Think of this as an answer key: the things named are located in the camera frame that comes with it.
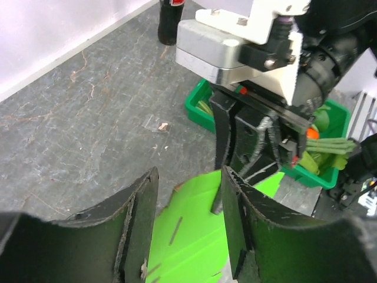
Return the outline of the cola glass bottle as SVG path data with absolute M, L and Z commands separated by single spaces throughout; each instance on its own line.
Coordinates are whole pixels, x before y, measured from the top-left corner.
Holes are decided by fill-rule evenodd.
M 181 20 L 185 0 L 161 0 L 158 40 L 167 46 L 176 44 L 177 27 Z

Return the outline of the orange carrot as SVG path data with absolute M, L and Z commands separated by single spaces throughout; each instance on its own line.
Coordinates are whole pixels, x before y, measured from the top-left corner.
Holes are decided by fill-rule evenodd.
M 319 139 L 320 138 L 320 134 L 318 131 L 316 131 L 315 129 L 313 128 L 308 128 L 307 132 L 306 132 L 306 137 L 308 139 Z

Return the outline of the green plastic tray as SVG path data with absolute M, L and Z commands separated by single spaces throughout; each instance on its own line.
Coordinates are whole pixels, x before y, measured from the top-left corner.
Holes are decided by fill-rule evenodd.
M 208 103 L 211 94 L 212 91 L 209 83 L 202 79 L 188 95 L 184 105 L 187 110 L 187 117 L 189 120 L 214 133 L 215 125 L 213 117 L 197 108 L 199 101 Z M 330 108 L 328 110 L 330 123 L 327 130 L 321 132 L 321 138 L 346 137 L 351 117 L 349 110 L 331 99 L 326 100 L 325 105 Z M 323 189 L 333 188 L 339 174 L 338 169 L 328 168 L 326 171 L 316 176 L 299 165 L 290 170 L 282 168 L 281 171 L 304 186 L 310 188 L 320 186 Z

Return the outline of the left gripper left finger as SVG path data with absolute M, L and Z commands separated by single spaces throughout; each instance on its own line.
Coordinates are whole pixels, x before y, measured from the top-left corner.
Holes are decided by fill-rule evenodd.
M 64 220 L 1 213 L 2 282 L 144 282 L 158 170 Z

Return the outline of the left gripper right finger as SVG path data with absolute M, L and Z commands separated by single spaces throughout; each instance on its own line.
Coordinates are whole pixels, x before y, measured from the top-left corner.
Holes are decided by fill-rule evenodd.
M 375 282 L 376 219 L 323 221 L 259 192 L 231 168 L 221 194 L 232 277 L 238 282 Z

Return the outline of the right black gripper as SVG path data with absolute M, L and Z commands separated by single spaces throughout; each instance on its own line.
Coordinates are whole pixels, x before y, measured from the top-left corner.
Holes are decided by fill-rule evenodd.
M 214 167 L 232 168 L 246 182 L 260 182 L 302 156 L 313 109 L 290 106 L 255 83 L 210 84 L 216 132 Z

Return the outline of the green long beans bundle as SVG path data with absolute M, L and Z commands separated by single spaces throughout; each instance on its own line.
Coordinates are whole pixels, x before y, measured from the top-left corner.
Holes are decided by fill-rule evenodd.
M 309 152 L 348 154 L 356 147 L 356 143 L 346 138 L 307 139 L 306 150 Z

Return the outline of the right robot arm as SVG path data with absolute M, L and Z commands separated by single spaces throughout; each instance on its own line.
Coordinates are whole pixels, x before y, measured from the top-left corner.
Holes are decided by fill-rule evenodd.
M 367 49 L 376 48 L 375 1 L 312 1 L 300 16 L 278 15 L 264 44 L 247 42 L 236 59 L 261 75 L 243 91 L 213 84 L 215 168 L 255 185 L 297 164 L 313 174 L 343 169 L 354 143 L 312 130 L 329 93 Z

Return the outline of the green paper box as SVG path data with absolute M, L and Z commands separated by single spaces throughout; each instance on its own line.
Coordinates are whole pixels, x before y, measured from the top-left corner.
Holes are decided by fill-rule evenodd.
M 211 213 L 221 171 L 177 185 L 156 217 L 146 282 L 227 282 L 229 263 L 222 214 Z

